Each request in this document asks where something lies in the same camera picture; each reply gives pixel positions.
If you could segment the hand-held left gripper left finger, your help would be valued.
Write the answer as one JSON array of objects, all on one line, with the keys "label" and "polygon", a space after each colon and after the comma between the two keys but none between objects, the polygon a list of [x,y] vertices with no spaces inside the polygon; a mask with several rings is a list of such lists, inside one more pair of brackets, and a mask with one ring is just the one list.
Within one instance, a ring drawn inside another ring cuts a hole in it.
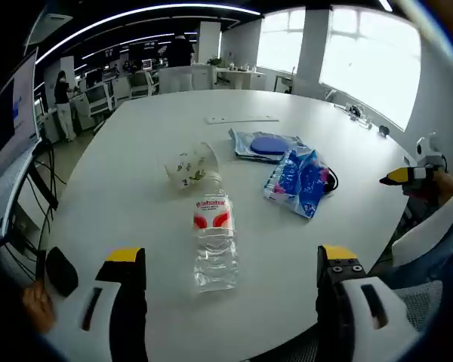
[{"label": "hand-held left gripper left finger", "polygon": [[56,322],[48,341],[67,361],[146,361],[146,255],[113,251],[92,279],[80,279],[58,247],[48,254]]}]

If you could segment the person's right hand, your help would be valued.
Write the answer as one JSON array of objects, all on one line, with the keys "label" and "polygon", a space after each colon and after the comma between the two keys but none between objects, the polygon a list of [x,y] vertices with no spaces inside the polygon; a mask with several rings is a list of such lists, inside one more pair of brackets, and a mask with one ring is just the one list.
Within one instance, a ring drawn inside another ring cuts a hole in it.
[{"label": "person's right hand", "polygon": [[402,192],[431,206],[442,206],[453,196],[453,176],[435,171],[431,179],[403,186]]}]

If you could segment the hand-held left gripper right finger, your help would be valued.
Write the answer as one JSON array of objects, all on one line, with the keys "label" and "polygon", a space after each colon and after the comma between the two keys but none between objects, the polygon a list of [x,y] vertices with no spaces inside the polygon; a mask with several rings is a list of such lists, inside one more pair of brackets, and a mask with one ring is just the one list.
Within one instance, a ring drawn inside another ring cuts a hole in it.
[{"label": "hand-held left gripper right finger", "polygon": [[417,339],[407,305],[345,247],[318,247],[320,361],[397,361]]}]

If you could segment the person's left hand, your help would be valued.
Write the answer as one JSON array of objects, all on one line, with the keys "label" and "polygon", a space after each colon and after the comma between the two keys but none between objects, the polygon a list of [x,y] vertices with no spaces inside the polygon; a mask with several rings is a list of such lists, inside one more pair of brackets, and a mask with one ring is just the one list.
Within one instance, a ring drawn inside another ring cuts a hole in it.
[{"label": "person's left hand", "polygon": [[49,294],[42,281],[34,281],[23,291],[22,302],[35,328],[48,333],[54,326],[55,316]]}]

